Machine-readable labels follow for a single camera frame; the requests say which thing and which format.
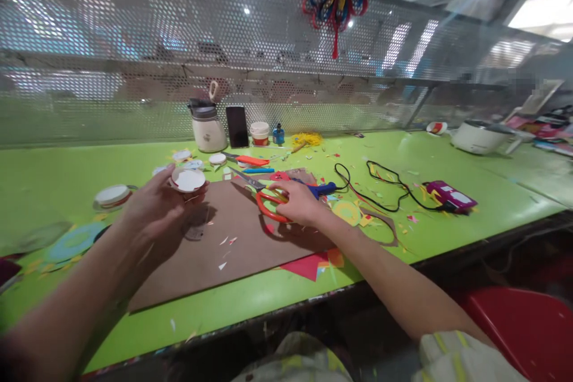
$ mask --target yellow paper shreds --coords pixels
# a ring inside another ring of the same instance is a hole
[[[297,133],[292,136],[293,145],[302,141],[305,141],[309,146],[319,146],[322,143],[322,136],[320,133]]]

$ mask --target black phone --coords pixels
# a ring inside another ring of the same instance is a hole
[[[249,133],[247,131],[247,117],[242,106],[228,106],[227,126],[229,127],[229,141],[231,147],[248,147]]]

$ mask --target forearm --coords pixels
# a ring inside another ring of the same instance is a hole
[[[444,291],[366,237],[360,229],[329,211],[318,214],[315,226],[352,261],[412,339],[419,341],[424,334],[457,329],[493,346]]]
[[[8,333],[26,363],[29,380],[67,380],[94,327],[110,306],[143,250],[121,246],[128,232],[111,228],[38,307]]]

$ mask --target perforated metal screen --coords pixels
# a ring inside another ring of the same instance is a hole
[[[517,106],[529,94],[504,89],[508,68],[562,48],[371,0],[333,60],[332,31],[314,29],[301,2],[0,0],[0,145],[189,139],[185,104],[213,79],[223,120],[226,106],[240,104],[249,122],[280,121],[287,131],[456,122]],[[428,87],[451,81],[463,83],[420,106]]]

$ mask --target red stool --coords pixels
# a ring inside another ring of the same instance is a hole
[[[532,382],[573,381],[573,312],[550,295],[494,286],[459,305]]]

